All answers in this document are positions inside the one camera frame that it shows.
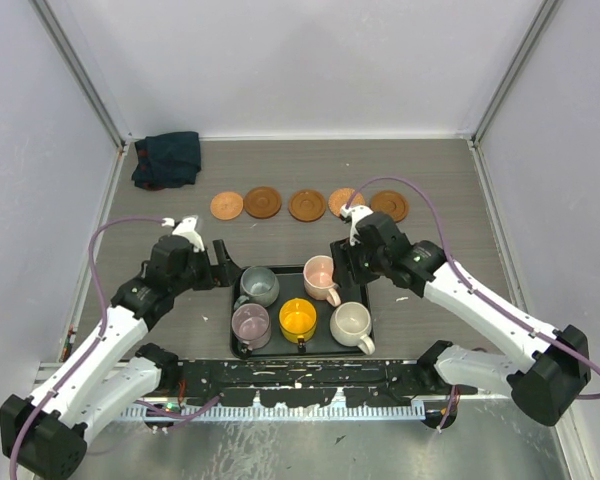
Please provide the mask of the brown wooden saucer coaster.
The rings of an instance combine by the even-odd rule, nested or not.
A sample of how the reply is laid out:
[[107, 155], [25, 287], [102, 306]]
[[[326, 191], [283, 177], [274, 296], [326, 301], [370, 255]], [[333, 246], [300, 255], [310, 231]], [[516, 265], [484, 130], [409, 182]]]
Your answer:
[[370, 208], [388, 214], [395, 222], [404, 220], [410, 211], [406, 197], [394, 190], [382, 190], [374, 194]]
[[319, 220], [326, 212], [324, 196], [312, 189], [295, 192], [288, 203], [289, 213], [301, 222], [314, 222]]
[[280, 193], [273, 187], [259, 186], [244, 197], [244, 209], [252, 217], [268, 219], [275, 216], [282, 206]]

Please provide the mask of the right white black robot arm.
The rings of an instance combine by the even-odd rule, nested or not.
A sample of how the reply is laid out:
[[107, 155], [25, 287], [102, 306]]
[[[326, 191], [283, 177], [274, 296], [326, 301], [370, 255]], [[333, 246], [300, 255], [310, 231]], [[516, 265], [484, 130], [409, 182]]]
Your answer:
[[380, 277], [451, 312], [498, 348], [498, 353], [438, 340], [418, 360], [429, 393], [467, 386], [506, 396], [528, 417], [555, 425], [591, 378], [588, 340], [569, 325], [558, 330], [486, 288], [430, 241], [412, 243], [394, 220], [366, 206], [342, 207], [347, 238], [331, 243], [341, 287]]

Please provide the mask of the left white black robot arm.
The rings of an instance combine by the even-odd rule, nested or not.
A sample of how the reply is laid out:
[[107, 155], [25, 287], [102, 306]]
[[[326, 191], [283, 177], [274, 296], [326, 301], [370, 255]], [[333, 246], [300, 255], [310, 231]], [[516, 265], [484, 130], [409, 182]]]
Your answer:
[[44, 479], [67, 479], [88, 445], [127, 405], [154, 392], [174, 393], [182, 382], [177, 355], [149, 343], [115, 376], [121, 357], [173, 309], [187, 290], [229, 287], [241, 270], [223, 241], [211, 260], [196, 234], [165, 235], [138, 275], [121, 285], [85, 342], [27, 397], [0, 407], [3, 454], [9, 475], [24, 467]]

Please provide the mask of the cream ceramic mug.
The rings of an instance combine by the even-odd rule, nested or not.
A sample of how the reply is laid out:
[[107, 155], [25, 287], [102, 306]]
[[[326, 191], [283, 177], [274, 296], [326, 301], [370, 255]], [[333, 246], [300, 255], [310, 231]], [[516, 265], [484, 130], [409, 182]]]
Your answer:
[[330, 332], [334, 340], [346, 347], [356, 347], [365, 355], [376, 350], [371, 331], [371, 314], [361, 303], [343, 303], [331, 315]]

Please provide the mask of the woven rattan coaster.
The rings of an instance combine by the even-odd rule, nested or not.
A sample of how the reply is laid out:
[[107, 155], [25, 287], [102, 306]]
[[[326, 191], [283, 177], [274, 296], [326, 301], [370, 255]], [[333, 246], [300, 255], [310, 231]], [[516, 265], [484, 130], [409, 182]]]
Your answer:
[[[331, 193], [328, 200], [328, 206], [331, 213], [339, 217], [341, 208], [347, 204], [351, 196], [355, 193], [353, 188], [339, 188]], [[365, 205], [366, 201], [361, 193], [357, 193], [351, 202], [353, 206]]]
[[222, 221], [237, 218], [243, 211], [243, 197], [233, 191], [218, 193], [210, 203], [211, 214]]

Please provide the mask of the pink ceramic mug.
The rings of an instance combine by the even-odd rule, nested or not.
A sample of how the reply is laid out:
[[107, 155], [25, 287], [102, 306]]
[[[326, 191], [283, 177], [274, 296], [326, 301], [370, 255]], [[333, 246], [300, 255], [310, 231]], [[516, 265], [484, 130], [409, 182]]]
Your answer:
[[305, 263], [303, 268], [304, 288], [311, 298], [338, 307], [341, 298], [333, 274], [334, 263], [330, 256], [314, 256]]

